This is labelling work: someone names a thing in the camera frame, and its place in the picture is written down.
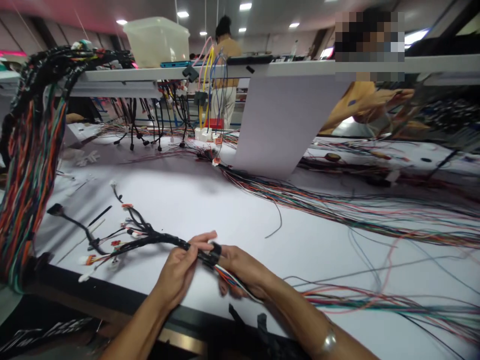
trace ceiling light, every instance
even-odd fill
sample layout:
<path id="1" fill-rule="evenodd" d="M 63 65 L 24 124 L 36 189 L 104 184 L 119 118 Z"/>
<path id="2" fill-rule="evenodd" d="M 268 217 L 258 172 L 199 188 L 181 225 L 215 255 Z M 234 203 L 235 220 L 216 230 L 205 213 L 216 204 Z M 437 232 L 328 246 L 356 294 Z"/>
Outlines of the ceiling light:
<path id="1" fill-rule="evenodd" d="M 248 2 L 245 4 L 240 4 L 240 11 L 250 10 L 252 8 L 252 3 Z"/>

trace translucent plastic box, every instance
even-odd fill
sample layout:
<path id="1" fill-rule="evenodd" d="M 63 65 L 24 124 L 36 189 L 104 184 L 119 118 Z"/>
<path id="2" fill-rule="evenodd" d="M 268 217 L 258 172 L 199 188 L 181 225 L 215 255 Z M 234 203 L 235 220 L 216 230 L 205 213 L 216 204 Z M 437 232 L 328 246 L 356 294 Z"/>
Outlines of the translucent plastic box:
<path id="1" fill-rule="evenodd" d="M 123 26 L 139 68 L 159 68 L 160 63 L 188 61 L 188 29 L 164 17 L 129 21 Z"/>

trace white pants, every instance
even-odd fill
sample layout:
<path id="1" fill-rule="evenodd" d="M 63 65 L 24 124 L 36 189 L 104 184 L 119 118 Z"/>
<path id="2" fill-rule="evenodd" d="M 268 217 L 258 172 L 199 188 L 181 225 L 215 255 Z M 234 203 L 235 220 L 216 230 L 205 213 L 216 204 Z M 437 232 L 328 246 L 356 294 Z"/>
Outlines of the white pants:
<path id="1" fill-rule="evenodd" d="M 232 122 L 232 115 L 234 114 L 236 99 L 236 87 L 221 87 L 218 89 L 212 89 L 210 119 L 223 118 L 223 128 L 230 129 L 230 123 Z"/>

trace black connector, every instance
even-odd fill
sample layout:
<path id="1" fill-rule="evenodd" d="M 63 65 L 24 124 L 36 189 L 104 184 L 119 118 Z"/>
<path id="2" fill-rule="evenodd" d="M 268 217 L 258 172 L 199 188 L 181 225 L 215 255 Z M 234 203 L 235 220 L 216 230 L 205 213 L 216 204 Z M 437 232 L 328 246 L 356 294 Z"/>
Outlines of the black connector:
<path id="1" fill-rule="evenodd" d="M 195 80 L 199 78 L 199 72 L 195 70 L 194 67 L 190 64 L 185 69 L 183 69 L 181 74 L 184 77 L 188 78 L 188 81 L 191 83 L 193 83 Z"/>
<path id="2" fill-rule="evenodd" d="M 98 247 L 98 245 L 100 244 L 100 239 L 97 237 L 93 243 Z M 90 245 L 88 246 L 87 248 L 88 251 L 92 251 L 92 250 L 95 250 L 95 247 L 93 245 Z"/>
<path id="3" fill-rule="evenodd" d="M 195 95 L 193 97 L 193 103 L 197 106 L 203 106 L 205 105 L 205 102 L 207 101 L 208 94 L 206 92 L 202 91 L 195 91 Z"/>
<path id="4" fill-rule="evenodd" d="M 213 245 L 213 250 L 209 253 L 199 251 L 197 257 L 205 266 L 213 269 L 214 266 L 219 263 L 220 255 L 222 254 L 222 246 L 217 244 L 215 241 L 212 241 L 210 244 Z"/>
<path id="5" fill-rule="evenodd" d="M 51 208 L 49 208 L 46 212 L 47 214 L 50 214 L 53 216 L 61 216 L 64 213 L 64 207 L 59 203 L 56 203 Z"/>

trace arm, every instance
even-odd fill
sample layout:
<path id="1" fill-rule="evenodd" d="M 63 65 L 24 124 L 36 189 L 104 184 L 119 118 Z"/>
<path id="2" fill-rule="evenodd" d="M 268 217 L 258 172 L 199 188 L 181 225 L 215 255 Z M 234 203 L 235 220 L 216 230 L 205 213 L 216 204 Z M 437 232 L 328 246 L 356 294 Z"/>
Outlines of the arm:
<path id="1" fill-rule="evenodd" d="M 158 281 L 121 333 L 104 351 L 100 360 L 145 360 L 170 311 L 187 294 L 194 276 L 199 250 L 213 249 L 207 241 L 217 237 L 215 231 L 193 237 L 185 251 L 174 248 L 168 256 Z"/>
<path id="2" fill-rule="evenodd" d="M 335 324 L 333 332 L 336 345 L 331 353 L 323 354 L 322 347 L 331 327 L 328 318 L 298 291 L 275 275 L 264 284 L 264 288 L 268 302 L 279 311 L 312 359 L 377 359 L 366 347 Z"/>
<path id="3" fill-rule="evenodd" d="M 381 89 L 369 95 L 360 97 L 353 105 L 333 109 L 321 131 L 335 129 L 340 123 L 353 117 L 357 123 L 369 123 L 385 114 L 391 108 L 405 102 L 413 96 L 411 89 L 386 90 Z"/>
<path id="4" fill-rule="evenodd" d="M 359 112 L 359 103 L 341 108 L 337 111 L 332 111 L 328 120 L 321 128 L 321 131 L 328 129 L 335 129 L 343 120 L 348 119 L 349 117 L 355 116 Z"/>
<path id="5" fill-rule="evenodd" d="M 331 326 L 328 318 L 293 287 L 245 251 L 236 246 L 222 246 L 219 265 L 238 276 L 256 297 L 278 310 L 295 338 L 312 359 L 377 359 L 366 347 L 337 325 L 333 325 L 336 345 L 330 353 L 322 353 Z M 219 287 L 221 294 L 226 295 L 227 283 L 221 280 Z M 247 296 L 238 287 L 231 288 L 231 291 L 236 296 Z"/>

